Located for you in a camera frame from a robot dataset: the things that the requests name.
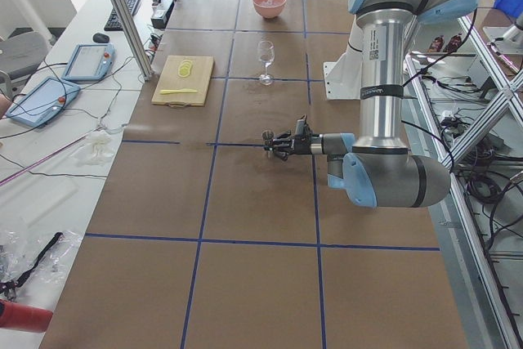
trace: white desk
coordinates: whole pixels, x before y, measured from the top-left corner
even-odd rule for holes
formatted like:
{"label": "white desk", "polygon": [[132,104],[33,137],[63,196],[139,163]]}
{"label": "white desk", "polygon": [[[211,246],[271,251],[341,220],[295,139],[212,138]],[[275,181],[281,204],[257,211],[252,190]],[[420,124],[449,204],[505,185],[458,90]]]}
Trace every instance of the white desk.
{"label": "white desk", "polygon": [[[92,43],[92,35],[103,32],[111,8],[110,0],[88,0],[52,48],[46,62],[49,65],[67,62],[77,44]],[[151,33],[152,27],[148,26],[151,14],[150,0],[142,0],[141,7],[134,17],[142,42],[145,42]],[[111,70],[115,71],[129,56],[132,56],[131,48],[122,31],[104,33],[110,36],[116,49]],[[60,76],[64,67],[53,69]],[[51,75],[49,69],[36,73],[28,82],[24,92]],[[109,129],[120,127],[130,119],[143,83],[140,70],[134,60],[116,73],[114,78],[107,78],[81,91],[69,108],[86,110],[95,116],[102,116],[120,88],[118,83],[121,83],[122,90],[110,113],[105,117],[104,124]],[[0,154],[27,166],[90,132],[96,128],[96,125],[97,120],[84,112],[67,110],[40,130],[0,140],[3,143]],[[27,129],[10,119],[0,120],[0,136],[16,134]],[[121,132],[112,135],[110,148],[116,151],[121,139]],[[80,142],[72,146],[35,168],[34,171],[107,175],[112,160],[102,165],[78,165],[78,161],[71,157],[71,154],[82,144]],[[0,178],[8,177],[19,169],[16,165],[0,158]],[[76,255],[79,240],[85,233],[104,182],[104,178],[45,177],[26,173],[0,189],[0,206],[2,206],[0,231],[8,229],[22,234],[27,239],[27,244],[23,244],[23,241],[19,241],[18,244],[20,250],[27,252],[29,260],[36,257],[57,231],[68,231],[65,238],[69,242],[58,244],[56,247],[59,254],[67,251],[60,257],[58,271],[50,275],[49,270],[52,265],[50,261],[47,264],[44,262],[47,268],[39,273],[35,272],[18,292],[19,303],[54,310]],[[42,337],[43,334],[0,329],[0,347],[37,348]]]}

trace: yellow knife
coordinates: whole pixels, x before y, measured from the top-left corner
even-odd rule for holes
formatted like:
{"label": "yellow knife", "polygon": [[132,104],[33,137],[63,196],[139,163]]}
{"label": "yellow knife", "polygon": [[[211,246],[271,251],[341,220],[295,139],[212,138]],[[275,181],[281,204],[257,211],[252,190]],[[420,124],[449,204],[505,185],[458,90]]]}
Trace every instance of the yellow knife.
{"label": "yellow knife", "polygon": [[197,93],[198,91],[196,89],[162,89],[160,90],[160,94],[175,94],[175,93]]}

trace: keyboard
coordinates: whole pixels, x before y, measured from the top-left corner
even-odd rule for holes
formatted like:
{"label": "keyboard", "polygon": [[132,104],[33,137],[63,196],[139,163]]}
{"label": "keyboard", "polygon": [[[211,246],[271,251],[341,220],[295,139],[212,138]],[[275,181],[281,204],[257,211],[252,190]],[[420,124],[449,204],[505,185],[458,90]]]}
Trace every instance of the keyboard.
{"label": "keyboard", "polygon": [[[136,14],[138,11],[138,8],[140,7],[140,0],[125,0],[125,3],[127,4],[127,9],[131,13],[132,16]],[[120,23],[120,20],[118,19],[118,16],[116,15],[116,10],[113,9],[111,11],[111,14],[109,16],[109,19],[107,20],[107,23],[104,27],[105,31],[115,31],[115,30],[123,30],[122,24]]]}

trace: tablet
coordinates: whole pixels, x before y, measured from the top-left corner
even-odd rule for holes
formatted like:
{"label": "tablet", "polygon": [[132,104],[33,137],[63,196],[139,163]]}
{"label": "tablet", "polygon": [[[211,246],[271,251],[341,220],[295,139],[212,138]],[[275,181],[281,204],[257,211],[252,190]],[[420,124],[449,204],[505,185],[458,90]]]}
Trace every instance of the tablet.
{"label": "tablet", "polygon": [[62,78],[76,83],[93,83],[102,80],[114,59],[114,46],[107,44],[81,44],[74,49]]}
{"label": "tablet", "polygon": [[48,77],[21,101],[13,103],[6,116],[30,127],[41,127],[60,114],[76,98],[80,86]]}

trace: chair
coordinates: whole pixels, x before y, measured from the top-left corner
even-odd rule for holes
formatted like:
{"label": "chair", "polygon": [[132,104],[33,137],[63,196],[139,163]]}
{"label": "chair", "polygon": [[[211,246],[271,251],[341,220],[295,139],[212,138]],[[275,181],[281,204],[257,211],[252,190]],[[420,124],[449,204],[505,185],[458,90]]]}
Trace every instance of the chair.
{"label": "chair", "polygon": [[0,83],[12,100],[18,87],[38,69],[49,51],[46,39],[37,32],[28,32],[0,40]]}

